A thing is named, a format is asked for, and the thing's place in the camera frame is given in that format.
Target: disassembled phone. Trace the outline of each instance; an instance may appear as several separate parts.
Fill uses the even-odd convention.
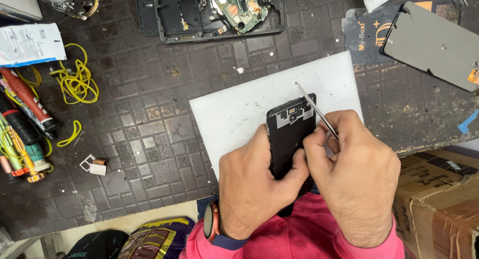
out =
[[[278,33],[283,0],[137,0],[141,31],[164,43]]]
[[[309,94],[316,103],[316,94]],[[303,147],[303,139],[316,127],[316,112],[301,97],[268,111],[266,126],[271,146],[270,170],[274,179],[282,179],[293,167],[293,155]],[[298,198],[313,187],[311,176],[304,182]]]

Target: hand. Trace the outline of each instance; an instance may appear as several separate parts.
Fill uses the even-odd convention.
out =
[[[329,137],[334,153],[329,159],[324,148],[328,129],[322,121],[303,140],[311,176],[346,240],[361,248],[376,247],[391,231],[399,159],[354,110],[331,112],[326,118],[337,129],[339,143]]]
[[[291,204],[309,176],[303,149],[282,180],[269,170],[270,144],[262,124],[246,145],[219,159],[219,230],[237,240],[248,238],[261,224]]]

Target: circuit board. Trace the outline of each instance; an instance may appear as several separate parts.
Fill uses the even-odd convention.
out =
[[[268,15],[268,8],[258,0],[214,0],[223,16],[239,35],[251,30]]]

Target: workbench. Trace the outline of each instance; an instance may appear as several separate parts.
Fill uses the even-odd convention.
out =
[[[387,4],[406,1],[390,0]],[[479,0],[468,0],[462,26],[479,34]],[[42,22],[59,23],[41,3]],[[344,51],[341,19],[362,0],[284,0],[286,27],[274,36],[163,44],[140,33],[135,0],[103,0],[86,21],[59,25],[63,43],[88,53],[87,67],[100,89],[99,101],[67,105],[56,79],[58,63],[35,65],[43,83],[41,102],[63,123],[59,139],[85,133],[76,146],[57,147],[55,169],[36,183],[6,184],[0,175],[0,222],[13,240],[197,200],[218,192],[188,100]],[[70,61],[83,59],[67,48]],[[233,67],[242,63],[244,73]],[[180,75],[172,76],[176,66]],[[399,156],[479,137],[479,121],[462,134],[457,125],[479,108],[468,93],[399,62],[355,66],[362,114],[368,129]],[[30,71],[26,76],[32,77]],[[106,176],[83,171],[89,154],[108,158]]]

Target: man's left hand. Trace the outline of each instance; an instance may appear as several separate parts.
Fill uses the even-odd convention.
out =
[[[309,176],[306,154],[296,151],[293,168],[282,180],[269,170],[270,144],[266,125],[246,145],[219,160],[220,232],[230,238],[248,238],[261,224],[291,204]]]

